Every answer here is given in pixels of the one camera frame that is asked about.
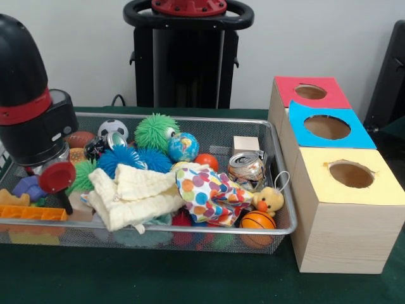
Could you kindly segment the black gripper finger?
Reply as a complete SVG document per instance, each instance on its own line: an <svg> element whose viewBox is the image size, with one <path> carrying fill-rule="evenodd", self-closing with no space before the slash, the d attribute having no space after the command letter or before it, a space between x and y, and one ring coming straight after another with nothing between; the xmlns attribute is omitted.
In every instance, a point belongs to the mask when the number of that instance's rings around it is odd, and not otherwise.
<svg viewBox="0 0 405 304"><path fill-rule="evenodd" d="M71 215L73 213L73 208L70 203L68 196L65 193L65 190L61 190L58 192L58 200L62 204L63 208L66 211L67 215Z"/></svg>

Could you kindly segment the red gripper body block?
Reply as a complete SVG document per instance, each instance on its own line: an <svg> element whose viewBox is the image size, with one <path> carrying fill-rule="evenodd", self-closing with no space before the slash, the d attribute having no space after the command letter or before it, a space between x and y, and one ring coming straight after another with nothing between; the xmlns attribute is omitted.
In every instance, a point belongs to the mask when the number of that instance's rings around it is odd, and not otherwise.
<svg viewBox="0 0 405 304"><path fill-rule="evenodd" d="M54 160L41 167L39 187L49 194L58 193L72 185L76 178L74 165L68 160Z"/></svg>

